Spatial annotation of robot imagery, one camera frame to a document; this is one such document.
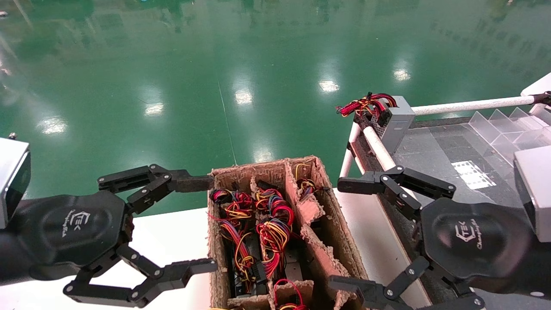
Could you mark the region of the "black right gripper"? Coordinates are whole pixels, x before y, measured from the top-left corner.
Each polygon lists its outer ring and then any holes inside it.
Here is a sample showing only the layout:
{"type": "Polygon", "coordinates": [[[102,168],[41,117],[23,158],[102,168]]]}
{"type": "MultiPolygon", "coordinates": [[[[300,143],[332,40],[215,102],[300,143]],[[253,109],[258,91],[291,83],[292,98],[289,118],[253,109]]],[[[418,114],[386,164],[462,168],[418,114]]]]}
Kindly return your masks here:
{"type": "Polygon", "coordinates": [[[329,287],[356,294],[364,308],[411,310],[401,295],[435,263],[436,271],[453,283],[456,298],[425,310],[484,310],[484,299],[470,287],[550,297],[550,243],[538,240],[525,210],[440,198],[421,209],[421,231],[423,253],[431,261],[417,257],[387,286],[331,275],[329,287]]]}

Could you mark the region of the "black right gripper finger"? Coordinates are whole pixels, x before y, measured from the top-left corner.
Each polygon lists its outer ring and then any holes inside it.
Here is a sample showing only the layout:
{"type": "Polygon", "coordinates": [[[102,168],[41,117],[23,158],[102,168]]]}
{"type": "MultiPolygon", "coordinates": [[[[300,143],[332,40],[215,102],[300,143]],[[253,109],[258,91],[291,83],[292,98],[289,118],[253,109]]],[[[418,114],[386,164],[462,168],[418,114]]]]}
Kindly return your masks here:
{"type": "Polygon", "coordinates": [[[451,199],[456,191],[456,187],[446,181],[399,165],[387,171],[366,171],[360,178],[340,177],[337,189],[345,193],[381,194],[408,220],[421,217],[421,203],[407,193],[408,190],[433,200],[451,199]]]}

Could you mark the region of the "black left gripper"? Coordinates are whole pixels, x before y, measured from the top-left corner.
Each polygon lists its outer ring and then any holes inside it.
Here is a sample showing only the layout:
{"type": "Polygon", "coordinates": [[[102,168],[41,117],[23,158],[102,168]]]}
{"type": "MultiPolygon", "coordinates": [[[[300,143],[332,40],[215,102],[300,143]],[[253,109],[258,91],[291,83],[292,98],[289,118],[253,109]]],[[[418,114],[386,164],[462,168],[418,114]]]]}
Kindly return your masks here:
{"type": "Polygon", "coordinates": [[[1,230],[1,285],[77,275],[63,289],[75,302],[144,308],[165,291],[185,288],[192,276],[217,271],[218,264],[202,258],[157,266],[125,245],[133,233],[129,210],[141,214],[172,192],[206,192],[213,186],[211,175],[152,164],[100,177],[99,190],[108,192],[22,200],[1,230]],[[127,204],[115,195],[132,189],[137,192],[127,204]],[[144,281],[134,288],[91,284],[119,261],[144,281]]]}

